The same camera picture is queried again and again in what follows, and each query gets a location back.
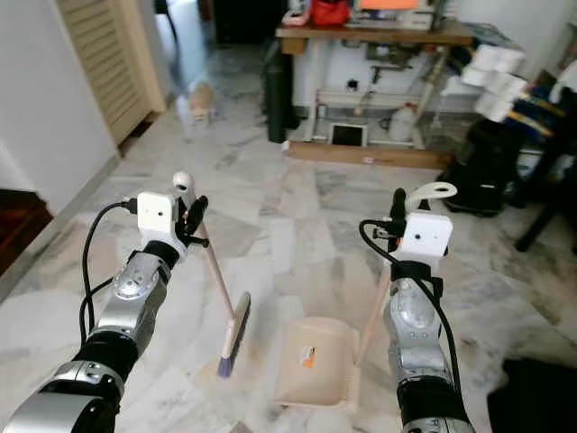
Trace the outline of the wooden workbench table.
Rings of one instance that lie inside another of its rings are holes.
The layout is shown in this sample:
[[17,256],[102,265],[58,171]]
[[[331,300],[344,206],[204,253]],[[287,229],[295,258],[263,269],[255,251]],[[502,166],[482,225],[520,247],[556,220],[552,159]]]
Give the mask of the wooden workbench table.
[[[416,116],[425,112],[428,100],[434,92],[440,90],[444,83],[444,65],[448,58],[451,47],[469,47],[472,36],[461,23],[450,20],[438,30],[420,32],[419,30],[403,29],[372,29],[350,28],[350,26],[317,26],[314,24],[278,26],[275,36],[279,38],[281,53],[294,55],[307,55],[309,71],[307,71],[307,87],[309,98],[307,102],[307,118],[299,128],[302,133],[301,140],[289,140],[293,142],[315,142],[330,144],[326,139],[317,136],[318,105],[320,104],[352,104],[357,105],[358,99],[351,95],[343,95],[342,92],[328,92],[323,89],[326,83],[326,71],[331,57],[331,49],[335,41],[377,42],[378,44],[417,44],[424,45],[435,53],[432,61],[432,70],[425,81],[419,97],[411,95],[378,94],[379,102],[391,107],[392,103],[415,102],[417,104]],[[376,141],[371,147],[393,149],[425,150],[421,133],[415,131],[412,139],[408,142]]]

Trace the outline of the beige louvered door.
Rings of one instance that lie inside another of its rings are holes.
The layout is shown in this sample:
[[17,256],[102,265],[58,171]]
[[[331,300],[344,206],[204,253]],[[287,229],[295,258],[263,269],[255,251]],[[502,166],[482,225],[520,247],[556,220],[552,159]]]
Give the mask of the beige louvered door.
[[113,144],[165,110],[140,0],[52,0]]

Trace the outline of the long wooden plank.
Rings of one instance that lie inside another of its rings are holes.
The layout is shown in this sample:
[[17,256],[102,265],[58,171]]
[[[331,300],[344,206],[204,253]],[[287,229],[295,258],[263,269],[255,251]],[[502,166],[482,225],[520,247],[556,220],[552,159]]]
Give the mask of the long wooden plank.
[[285,156],[293,158],[293,160],[346,162],[346,164],[425,170],[443,170],[451,161],[451,153],[449,152],[376,147],[343,147],[342,145],[315,142],[286,142],[284,153]]

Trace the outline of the black bulky object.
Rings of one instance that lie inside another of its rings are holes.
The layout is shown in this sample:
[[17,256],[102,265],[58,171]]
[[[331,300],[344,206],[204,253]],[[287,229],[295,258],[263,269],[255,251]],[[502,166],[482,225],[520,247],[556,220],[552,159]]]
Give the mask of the black bulky object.
[[493,433],[577,433],[577,368],[507,359],[504,383],[488,395]]

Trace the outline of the red bag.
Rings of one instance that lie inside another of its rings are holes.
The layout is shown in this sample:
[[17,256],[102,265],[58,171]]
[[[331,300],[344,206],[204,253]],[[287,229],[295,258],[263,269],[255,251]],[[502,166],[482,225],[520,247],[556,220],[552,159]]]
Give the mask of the red bag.
[[344,26],[351,16],[351,0],[312,0],[309,21],[317,26]]

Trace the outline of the cream fluffy dog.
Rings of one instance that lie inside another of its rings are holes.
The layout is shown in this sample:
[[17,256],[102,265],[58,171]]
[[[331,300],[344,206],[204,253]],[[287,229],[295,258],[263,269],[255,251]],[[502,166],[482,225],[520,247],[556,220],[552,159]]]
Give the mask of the cream fluffy dog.
[[206,81],[197,83],[187,98],[190,119],[202,124],[212,124],[215,118],[215,92]]

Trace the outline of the orange box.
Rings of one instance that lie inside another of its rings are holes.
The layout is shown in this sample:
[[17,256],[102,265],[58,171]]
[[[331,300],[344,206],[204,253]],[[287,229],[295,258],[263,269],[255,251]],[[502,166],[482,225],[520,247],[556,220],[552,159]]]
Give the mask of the orange box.
[[357,0],[363,11],[408,11],[420,5],[421,0]]

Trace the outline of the white plastic jug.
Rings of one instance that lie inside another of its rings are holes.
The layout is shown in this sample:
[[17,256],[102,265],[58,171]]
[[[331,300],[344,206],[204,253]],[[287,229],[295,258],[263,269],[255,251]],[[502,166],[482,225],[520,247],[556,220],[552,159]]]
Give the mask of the white plastic jug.
[[395,142],[408,142],[412,139],[416,123],[416,105],[406,103],[397,108],[389,118],[386,128],[388,137]]

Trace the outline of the beige broom with dark bristles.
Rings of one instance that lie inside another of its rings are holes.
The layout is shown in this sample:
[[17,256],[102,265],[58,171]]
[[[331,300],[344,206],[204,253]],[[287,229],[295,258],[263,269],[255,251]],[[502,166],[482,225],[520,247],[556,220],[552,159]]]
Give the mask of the beige broom with dark bristles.
[[[185,170],[178,170],[178,172],[173,174],[172,184],[176,187],[179,194],[179,215],[176,230],[179,238],[179,226],[186,224],[188,206],[194,201],[194,179],[189,173],[186,173]],[[243,293],[238,302],[231,300],[230,293],[228,293],[228,289],[226,288],[224,275],[222,271],[220,271],[220,264],[217,259],[217,254],[215,254],[213,239],[211,239],[209,232],[207,232],[207,228],[206,238],[210,240],[210,246],[205,249],[206,263],[209,264],[209,269],[213,272],[215,288],[220,298],[222,298],[226,312],[228,313],[225,341],[222,350],[220,350],[220,360],[215,374],[217,374],[220,379],[228,379],[234,374],[236,357],[238,357],[239,347],[243,341],[244,331],[246,331],[249,312],[251,312],[251,293]]]

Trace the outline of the black bag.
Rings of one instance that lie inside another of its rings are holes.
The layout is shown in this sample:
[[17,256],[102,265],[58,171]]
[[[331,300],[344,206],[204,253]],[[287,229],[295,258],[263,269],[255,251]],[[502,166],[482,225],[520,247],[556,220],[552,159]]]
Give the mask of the black bag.
[[518,178],[517,161],[530,136],[519,129],[480,119],[465,135],[441,180],[457,193],[444,204],[453,213],[494,217],[506,206],[508,185]]

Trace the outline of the black cylindrical stand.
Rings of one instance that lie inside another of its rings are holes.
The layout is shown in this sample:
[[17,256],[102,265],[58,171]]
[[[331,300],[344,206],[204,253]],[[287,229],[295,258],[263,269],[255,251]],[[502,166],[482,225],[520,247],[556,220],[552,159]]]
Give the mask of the black cylindrical stand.
[[292,102],[293,58],[281,53],[278,47],[271,47],[265,55],[263,92],[268,140],[283,143],[289,138],[289,132],[299,127],[300,120]]

